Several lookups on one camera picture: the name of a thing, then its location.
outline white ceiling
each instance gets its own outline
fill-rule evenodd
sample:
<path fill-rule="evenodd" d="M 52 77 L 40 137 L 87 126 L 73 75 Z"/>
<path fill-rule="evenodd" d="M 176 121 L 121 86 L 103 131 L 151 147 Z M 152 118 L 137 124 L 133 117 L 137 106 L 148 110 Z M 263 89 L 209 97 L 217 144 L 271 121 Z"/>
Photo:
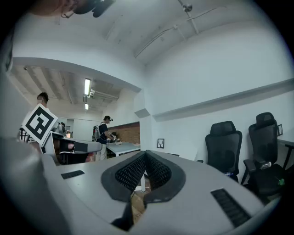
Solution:
<path fill-rule="evenodd" d="M 26 96 L 26 94 L 37 95 L 47 92 L 49 99 L 66 101 L 74 106 L 83 106 L 82 95 L 84 93 L 85 78 L 83 75 L 48 69 L 45 67 L 13 66 L 10 74 L 12 83 Z M 119 97 L 120 87 L 99 80 L 91 79 L 91 88 L 105 94 Z M 94 96 L 91 102 L 92 111 L 103 111 L 111 100 Z"/>
<path fill-rule="evenodd" d="M 199 33 L 238 21 L 257 17 L 252 6 L 244 0 L 183 0 L 193 6 L 190 12 Z M 94 18 L 92 12 L 73 14 L 69 19 L 57 17 L 55 23 L 94 30 L 105 40 L 128 48 L 143 64 L 184 41 L 178 25 L 188 39 L 196 34 L 191 20 L 178 0 L 117 0 L 102 16 Z M 161 32 L 172 29 L 155 39 Z M 138 53 L 155 39 L 140 55 Z"/>

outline black mesh office chair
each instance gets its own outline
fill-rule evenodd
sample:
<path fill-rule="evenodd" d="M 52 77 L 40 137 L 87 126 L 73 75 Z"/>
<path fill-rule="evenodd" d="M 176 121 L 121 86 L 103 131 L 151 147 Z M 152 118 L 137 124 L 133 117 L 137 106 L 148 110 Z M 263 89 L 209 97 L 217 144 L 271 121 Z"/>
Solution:
<path fill-rule="evenodd" d="M 270 112 L 257 115 L 256 124 L 249 127 L 249 135 L 253 147 L 253 161 L 244 160 L 247 171 L 241 184 L 249 173 L 248 184 L 256 194 L 274 195 L 283 188 L 283 181 L 286 177 L 285 170 L 275 164 L 277 161 L 277 122 L 274 116 Z"/>
<path fill-rule="evenodd" d="M 205 142 L 208 153 L 207 164 L 223 173 L 229 173 L 230 178 L 238 182 L 242 133 L 236 131 L 233 122 L 213 124 Z"/>

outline chair headrest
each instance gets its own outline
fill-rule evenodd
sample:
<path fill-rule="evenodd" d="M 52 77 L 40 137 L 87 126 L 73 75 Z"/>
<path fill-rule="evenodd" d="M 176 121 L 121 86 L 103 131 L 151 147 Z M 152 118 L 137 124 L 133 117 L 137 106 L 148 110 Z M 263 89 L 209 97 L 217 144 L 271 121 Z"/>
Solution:
<path fill-rule="evenodd" d="M 273 125 L 276 122 L 274 116 L 270 112 L 264 112 L 256 116 L 256 127 L 261 128 Z"/>
<path fill-rule="evenodd" d="M 236 132 L 236 128 L 232 121 L 226 121 L 221 123 L 215 123 L 211 126 L 211 135 L 223 135 Z"/>

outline fluorescent light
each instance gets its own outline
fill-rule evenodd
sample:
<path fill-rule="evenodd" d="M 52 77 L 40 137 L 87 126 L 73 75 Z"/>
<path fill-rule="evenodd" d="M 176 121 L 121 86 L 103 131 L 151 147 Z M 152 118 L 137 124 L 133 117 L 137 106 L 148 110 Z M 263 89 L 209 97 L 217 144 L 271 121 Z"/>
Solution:
<path fill-rule="evenodd" d="M 90 79 L 86 78 L 85 79 L 85 94 L 88 95 L 89 94 L 89 89 L 90 89 Z"/>

